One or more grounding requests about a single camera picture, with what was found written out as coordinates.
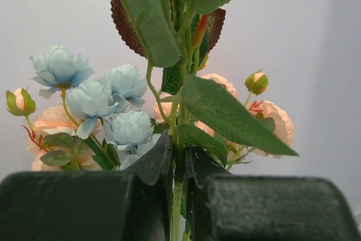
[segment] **white wall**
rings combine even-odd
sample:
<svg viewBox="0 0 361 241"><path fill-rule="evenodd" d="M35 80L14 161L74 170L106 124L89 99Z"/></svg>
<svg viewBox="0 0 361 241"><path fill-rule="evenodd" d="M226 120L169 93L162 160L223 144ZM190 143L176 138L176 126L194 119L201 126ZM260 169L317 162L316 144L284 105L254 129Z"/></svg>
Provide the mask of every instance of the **white wall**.
<svg viewBox="0 0 361 241"><path fill-rule="evenodd" d="M88 56L96 76L146 62L126 48L110 17L110 0L0 0L1 87L28 87L39 110L59 102L37 95L30 55L63 43ZM252 157L240 174L321 176L361 212L361 131L358 76L361 69L361 0L234 0L226 5L223 36L204 73L231 81L242 98L243 81L262 68L270 89L262 97L284 108L297 129L293 147L300 158ZM154 81L160 83L160 71ZM0 96L2 120L0 178L26 170L32 156L24 147L24 121L11 116ZM152 97L148 93L148 110Z"/></svg>

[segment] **artificial flower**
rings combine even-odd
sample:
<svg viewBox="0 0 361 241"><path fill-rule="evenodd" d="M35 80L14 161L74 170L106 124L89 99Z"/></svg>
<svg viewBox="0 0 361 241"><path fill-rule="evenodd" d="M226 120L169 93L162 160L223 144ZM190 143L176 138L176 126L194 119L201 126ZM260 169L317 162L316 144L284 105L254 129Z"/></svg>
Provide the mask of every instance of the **artificial flower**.
<svg viewBox="0 0 361 241"><path fill-rule="evenodd" d="M131 164L145 155L151 148L153 148L159 138L160 134L154 134L147 143L138 145L136 153L127 155L121 165L118 167L118 170L124 170L128 168Z"/></svg>
<svg viewBox="0 0 361 241"><path fill-rule="evenodd" d="M229 83L227 79L223 76L220 76L216 73L211 73L209 75L202 76L204 79L211 79L219 84L222 84L235 98L237 98L237 91L232 83Z"/></svg>
<svg viewBox="0 0 361 241"><path fill-rule="evenodd" d="M14 116L29 116L35 112L36 105L25 89L17 89L14 93L6 92L6 108Z"/></svg>
<svg viewBox="0 0 361 241"><path fill-rule="evenodd" d="M293 142L294 125L284 110L267 100L260 102L255 101L247 107L249 108L250 113L254 116L257 114L262 114L262 117L264 118L272 118L275 122L274 134L281 141L283 141L288 146ZM253 152L260 156L268 156L267 153L259 149L256 149ZM279 159L281 158L281 155L273 155L272 157Z"/></svg>
<svg viewBox="0 0 361 241"><path fill-rule="evenodd" d="M98 117L106 118L122 112L127 101L120 95L112 95L110 82L86 80L71 89L66 97L74 116L87 119L77 129L77 136L86 139L95 128Z"/></svg>
<svg viewBox="0 0 361 241"><path fill-rule="evenodd" d="M145 112L129 111L113 118L111 124L104 122L107 142L119 151L133 151L148 143L153 133L151 120Z"/></svg>
<svg viewBox="0 0 361 241"><path fill-rule="evenodd" d="M126 64L105 72L101 79L112 85L112 94L123 96L130 104L140 107L144 104L141 98L147 90L146 79L140 74L139 68Z"/></svg>
<svg viewBox="0 0 361 241"><path fill-rule="evenodd" d="M54 45L48 54L31 56L30 60L37 75L32 79L50 87L40 90L39 95L44 98L50 98L59 89L77 87L94 73L87 60L83 61L80 54L75 60L64 45Z"/></svg>
<svg viewBox="0 0 361 241"><path fill-rule="evenodd" d="M244 85L247 87L248 91L251 91L255 95L260 95L268 89L268 77L260 71L252 73L244 81Z"/></svg>

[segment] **blue flower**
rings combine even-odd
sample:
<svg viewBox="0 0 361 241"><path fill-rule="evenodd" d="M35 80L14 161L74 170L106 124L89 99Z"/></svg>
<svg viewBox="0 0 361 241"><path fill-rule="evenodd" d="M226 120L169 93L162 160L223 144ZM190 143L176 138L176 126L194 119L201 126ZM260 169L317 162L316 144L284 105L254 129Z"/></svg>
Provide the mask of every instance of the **blue flower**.
<svg viewBox="0 0 361 241"><path fill-rule="evenodd" d="M145 112L129 111L104 122L108 143L119 151L134 151L140 144L147 143L153 134L151 120Z"/></svg>
<svg viewBox="0 0 361 241"><path fill-rule="evenodd" d="M124 170L129 167L131 164L136 162L139 158L145 155L153 146L156 144L158 139L160 138L160 134L155 134L151 137L151 139L144 144L138 145L136 154L127 155L123 160L122 164L118 167L118 170Z"/></svg>
<svg viewBox="0 0 361 241"><path fill-rule="evenodd" d="M77 135L88 138L95 128L98 117L109 117L122 112L127 101L120 95L113 95L111 85L99 80L86 80L67 94L67 105L74 116L87 119L77 129Z"/></svg>
<svg viewBox="0 0 361 241"><path fill-rule="evenodd" d="M112 94L122 95L136 107L143 105L144 100L141 97L147 90L147 82L137 66L126 64L112 68L105 72L102 80L111 82Z"/></svg>
<svg viewBox="0 0 361 241"><path fill-rule="evenodd" d="M64 45L54 45L48 54L31 56L30 60L37 75L32 79L50 87L39 92L39 95L47 99L59 89L79 86L94 73L87 60L83 61L80 54L74 60L73 54Z"/></svg>

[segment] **flower stem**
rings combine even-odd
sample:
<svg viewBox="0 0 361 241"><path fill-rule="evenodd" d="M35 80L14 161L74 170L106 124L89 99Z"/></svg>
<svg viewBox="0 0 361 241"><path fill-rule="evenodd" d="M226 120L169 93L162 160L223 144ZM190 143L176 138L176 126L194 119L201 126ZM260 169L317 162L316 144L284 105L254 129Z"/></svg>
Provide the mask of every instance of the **flower stem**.
<svg viewBox="0 0 361 241"><path fill-rule="evenodd" d="M162 116L163 120L165 120L174 130L176 130L177 127L176 127L175 123L173 123L167 117L167 115L164 113L162 105L161 105L160 97L158 95L158 92L156 91L156 89L152 85L152 81L151 81L152 71L153 71L153 65L151 64L151 61L148 60L148 67L147 67L147 73L146 73L146 80L147 80L148 87L151 90L151 92L153 93L154 97L156 98L156 102L158 104L160 115Z"/></svg>
<svg viewBox="0 0 361 241"><path fill-rule="evenodd" d="M108 161L110 162L110 164L114 168L116 165L113 162L113 160L111 159L111 157L108 155L107 149L103 148L102 144L99 142L99 140L96 138L96 136L93 133L90 134L90 137L95 141L95 143L100 147L100 149L102 149L105 158L108 159Z"/></svg>
<svg viewBox="0 0 361 241"><path fill-rule="evenodd" d="M64 111L65 113L68 115L69 119L76 125L79 126L79 123L73 118L73 116L69 113L68 111L68 107L67 104L65 102L65 89L61 89L61 99L63 101L63 107L64 107Z"/></svg>
<svg viewBox="0 0 361 241"><path fill-rule="evenodd" d="M244 107L246 107L247 106L247 104L248 104L248 102L249 102L249 100L250 100L250 98L252 97L252 94L253 94L253 92L252 91L250 91L249 92L249 94L248 94L248 96L247 96L247 99L246 99L246 102L244 102Z"/></svg>
<svg viewBox="0 0 361 241"><path fill-rule="evenodd" d="M181 221L182 186L183 186L182 181L174 182L171 241L177 241L179 237L179 223Z"/></svg>
<svg viewBox="0 0 361 241"><path fill-rule="evenodd" d="M32 132L34 132L34 127L33 127L33 125L32 125L32 122L31 122L30 119L29 119L29 115L26 115L26 116L25 116L25 119L26 119L26 121L27 121L27 123L28 123L28 125L29 125L30 130L31 130Z"/></svg>

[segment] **dark red leaf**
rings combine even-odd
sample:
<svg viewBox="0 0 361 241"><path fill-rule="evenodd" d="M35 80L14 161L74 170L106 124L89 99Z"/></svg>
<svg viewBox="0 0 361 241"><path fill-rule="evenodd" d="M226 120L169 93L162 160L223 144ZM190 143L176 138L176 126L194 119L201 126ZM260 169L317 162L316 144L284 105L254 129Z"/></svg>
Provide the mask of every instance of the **dark red leaf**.
<svg viewBox="0 0 361 241"><path fill-rule="evenodd" d="M226 11L218 8L212 11L208 17L208 52L212 50L221 35Z"/></svg>
<svg viewBox="0 0 361 241"><path fill-rule="evenodd" d="M111 0L112 18L115 23L116 29L125 44L129 46L137 54L146 57L146 53L142 43L137 37L137 34L131 25L128 15L120 0Z"/></svg>

